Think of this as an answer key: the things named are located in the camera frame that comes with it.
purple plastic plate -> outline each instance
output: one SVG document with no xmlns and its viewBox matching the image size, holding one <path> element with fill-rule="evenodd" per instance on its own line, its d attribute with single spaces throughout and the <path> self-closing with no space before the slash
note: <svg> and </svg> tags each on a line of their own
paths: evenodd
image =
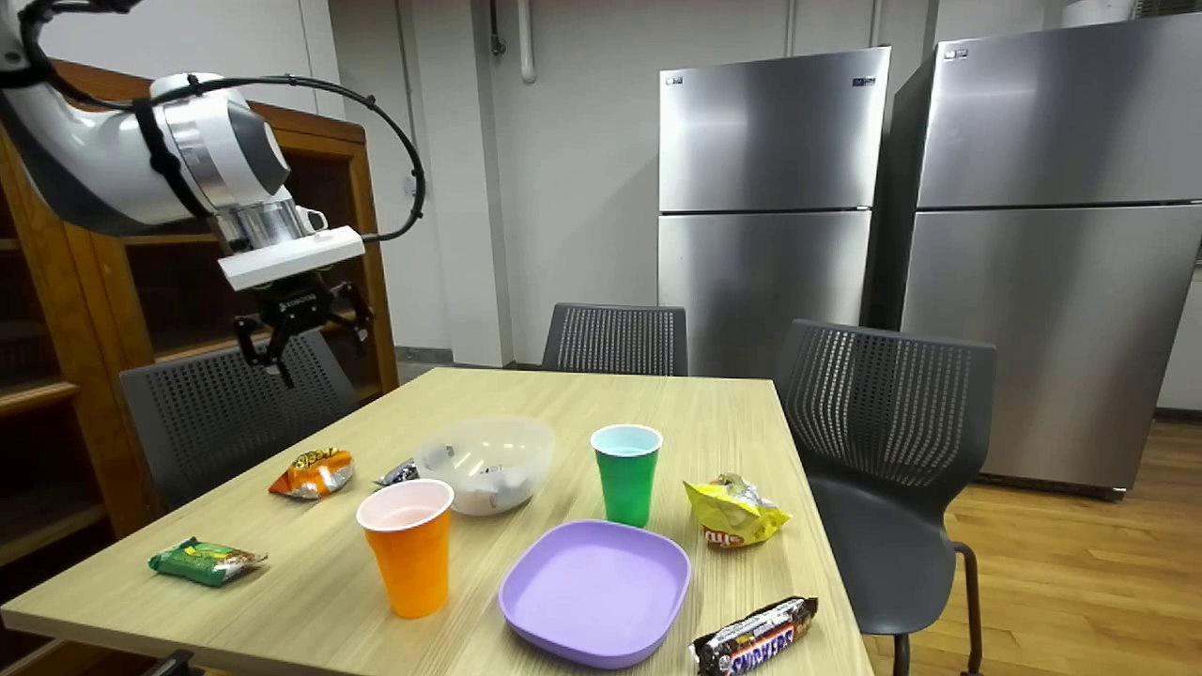
<svg viewBox="0 0 1202 676">
<path fill-rule="evenodd" d="M 514 562 L 498 587 L 498 611 L 514 636 L 564 661 L 632 670 L 665 644 L 686 576 L 686 556 L 668 539 L 567 522 Z"/>
</svg>

refrigerator door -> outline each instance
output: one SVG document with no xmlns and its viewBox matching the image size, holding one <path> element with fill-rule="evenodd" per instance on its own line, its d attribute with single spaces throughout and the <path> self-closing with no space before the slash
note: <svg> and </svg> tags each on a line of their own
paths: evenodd
<svg viewBox="0 0 1202 676">
<path fill-rule="evenodd" d="M 1197 206 L 920 209 L 903 331 L 998 347 L 984 474 L 1132 489 Z"/>
<path fill-rule="evenodd" d="M 933 102 L 899 97 L 899 107 L 928 107 L 920 206 L 1202 197 L 1197 10 L 943 40 L 933 59 L 920 70 L 933 79 Z"/>
<path fill-rule="evenodd" d="M 867 209 L 660 219 L 660 303 L 702 375 L 769 375 L 795 317 L 855 322 Z"/>
<path fill-rule="evenodd" d="M 660 70 L 660 209 L 867 206 L 886 48 Z"/>
</svg>

black chair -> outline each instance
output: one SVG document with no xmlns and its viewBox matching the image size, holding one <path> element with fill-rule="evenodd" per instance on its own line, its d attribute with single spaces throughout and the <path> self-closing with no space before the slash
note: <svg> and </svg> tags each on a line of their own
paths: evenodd
<svg viewBox="0 0 1202 676">
<path fill-rule="evenodd" d="M 156 502 L 181 506 L 268 456 L 355 408 L 355 392 L 320 331 L 282 352 L 293 386 L 235 347 L 119 371 Z"/>
<path fill-rule="evenodd" d="M 541 366 L 552 371 L 685 375 L 685 310 L 557 303 Z"/>
<path fill-rule="evenodd" d="M 979 474 L 994 348 L 795 320 L 777 396 L 864 636 L 909 636 L 943 616 L 966 559 L 970 673 L 979 673 L 978 556 L 943 531 Z"/>
</svg>

white wall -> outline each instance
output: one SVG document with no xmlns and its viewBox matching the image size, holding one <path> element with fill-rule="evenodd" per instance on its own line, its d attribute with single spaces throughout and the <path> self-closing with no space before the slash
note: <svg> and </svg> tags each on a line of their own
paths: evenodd
<svg viewBox="0 0 1202 676">
<path fill-rule="evenodd" d="M 409 63 L 409 123 L 433 171 L 426 234 L 388 244 L 394 340 L 469 366 L 537 362 L 557 301 L 656 301 L 656 70 L 864 48 L 870 35 L 914 67 L 933 29 L 928 0 L 529 0 L 537 79 L 523 83 L 519 4 L 497 9 L 498 59 L 483 0 L 330 4 L 347 83 L 397 118 Z M 370 137 L 389 221 L 407 167 L 380 157 Z"/>
<path fill-rule="evenodd" d="M 328 0 L 146 0 L 128 17 L 60 17 L 41 48 L 131 75 L 314 75 L 337 79 Z M 304 114 L 347 118 L 340 97 L 313 92 L 243 92 Z"/>
</svg>

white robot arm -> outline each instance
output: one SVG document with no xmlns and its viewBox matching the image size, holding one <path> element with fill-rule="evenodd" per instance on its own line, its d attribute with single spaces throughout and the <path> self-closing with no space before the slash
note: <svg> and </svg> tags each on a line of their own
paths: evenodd
<svg viewBox="0 0 1202 676">
<path fill-rule="evenodd" d="M 350 322 L 363 343 L 368 310 L 347 283 L 320 272 L 363 257 L 363 238 L 330 231 L 295 206 L 289 167 L 271 128 L 216 75 L 155 79 L 150 97 L 119 108 L 80 108 L 37 48 L 37 29 L 65 10 L 128 10 L 136 0 L 0 0 L 0 123 L 19 146 L 41 198 L 69 221 L 131 238 L 155 226 L 213 221 L 230 257 L 234 292 L 253 292 L 260 317 L 235 320 L 246 362 L 277 367 L 289 335 Z"/>
</svg>

